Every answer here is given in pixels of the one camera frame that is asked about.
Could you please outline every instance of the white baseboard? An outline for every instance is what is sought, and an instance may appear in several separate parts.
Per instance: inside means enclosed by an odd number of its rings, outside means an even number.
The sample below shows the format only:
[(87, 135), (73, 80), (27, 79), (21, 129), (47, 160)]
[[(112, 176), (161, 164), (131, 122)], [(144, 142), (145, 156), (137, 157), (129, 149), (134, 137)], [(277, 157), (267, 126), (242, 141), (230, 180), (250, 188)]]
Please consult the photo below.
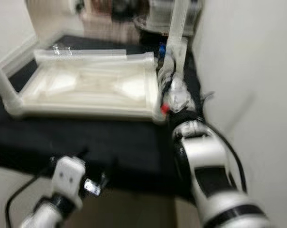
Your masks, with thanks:
[(36, 34), (33, 34), (20, 46), (11, 50), (2, 60), (0, 60), (0, 67), (7, 77), (11, 77), (14, 73), (33, 59), (33, 50), (37, 44), (38, 38)]

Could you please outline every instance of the black table surface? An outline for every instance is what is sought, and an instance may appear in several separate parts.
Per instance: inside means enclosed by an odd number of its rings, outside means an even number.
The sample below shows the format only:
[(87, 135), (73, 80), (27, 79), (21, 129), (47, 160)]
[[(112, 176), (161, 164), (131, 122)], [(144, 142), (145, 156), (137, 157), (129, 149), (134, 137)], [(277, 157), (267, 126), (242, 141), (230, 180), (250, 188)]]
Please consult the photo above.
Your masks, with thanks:
[[(126, 49), (127, 54), (157, 51), (157, 45), (124, 45), (109, 41), (63, 36), (57, 43), (71, 49)], [(10, 81), (20, 91), (37, 69), (32, 60)], [(193, 56), (185, 64), (185, 80), (195, 100), (200, 85)], [(180, 186), (170, 147), (167, 126), (150, 122), (113, 121), (62, 117), (13, 119), (0, 98), (0, 166), (36, 174), (52, 156), (75, 155), (87, 147), (82, 158), (87, 176), (96, 180), (113, 159), (118, 165), (111, 186), (156, 194), (186, 195)]]

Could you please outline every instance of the black cloth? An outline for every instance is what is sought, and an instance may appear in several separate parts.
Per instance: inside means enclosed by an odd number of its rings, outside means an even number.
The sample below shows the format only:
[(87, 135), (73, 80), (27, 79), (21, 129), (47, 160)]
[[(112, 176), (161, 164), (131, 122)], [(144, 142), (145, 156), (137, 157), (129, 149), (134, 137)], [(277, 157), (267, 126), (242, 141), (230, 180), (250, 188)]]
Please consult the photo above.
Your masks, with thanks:
[[(128, 54), (157, 51), (157, 46), (123, 45), (112, 42), (63, 36), (57, 43), (71, 49), (126, 49)], [(36, 70), (34, 60), (10, 81), (20, 91)], [(195, 96), (200, 85), (192, 56), (187, 57), (186, 78)], [(167, 126), (149, 122), (80, 118), (26, 117), (13, 119), (0, 98), (0, 166), (21, 172), (38, 173), (52, 156), (75, 155), (88, 148), (83, 157), (87, 176), (96, 180), (114, 158), (118, 167), (111, 186), (141, 192), (185, 195), (180, 189), (170, 149)]]

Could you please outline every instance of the black tablecloth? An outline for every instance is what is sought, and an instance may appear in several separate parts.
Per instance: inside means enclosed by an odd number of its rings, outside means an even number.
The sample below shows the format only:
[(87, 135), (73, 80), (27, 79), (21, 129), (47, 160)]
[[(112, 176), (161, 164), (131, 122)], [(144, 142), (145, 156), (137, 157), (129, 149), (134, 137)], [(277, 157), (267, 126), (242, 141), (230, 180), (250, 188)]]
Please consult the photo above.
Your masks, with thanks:
[[(126, 49), (127, 54), (157, 51), (157, 46), (124, 45), (89, 38), (63, 36), (57, 43), (71, 49)], [(36, 70), (34, 60), (11, 79), (20, 91)], [(199, 100), (200, 85), (192, 55), (187, 56), (185, 79), (193, 97)], [(27, 117), (11, 118), (0, 98), (0, 166), (38, 173), (52, 156), (83, 157), (87, 175), (96, 179), (114, 158), (118, 167), (111, 186), (160, 194), (186, 195), (176, 175), (170, 135), (166, 126), (149, 122)]]

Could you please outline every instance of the white wall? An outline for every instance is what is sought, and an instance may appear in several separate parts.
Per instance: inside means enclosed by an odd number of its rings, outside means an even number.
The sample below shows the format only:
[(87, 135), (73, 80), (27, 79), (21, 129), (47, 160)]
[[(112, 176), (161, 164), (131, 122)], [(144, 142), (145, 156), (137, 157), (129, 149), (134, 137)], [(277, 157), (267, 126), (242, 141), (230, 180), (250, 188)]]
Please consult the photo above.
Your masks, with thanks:
[(0, 0), (0, 65), (34, 45), (37, 37), (24, 0)]
[(193, 43), (208, 120), (243, 162), (249, 194), (287, 228), (287, 0), (205, 0)]

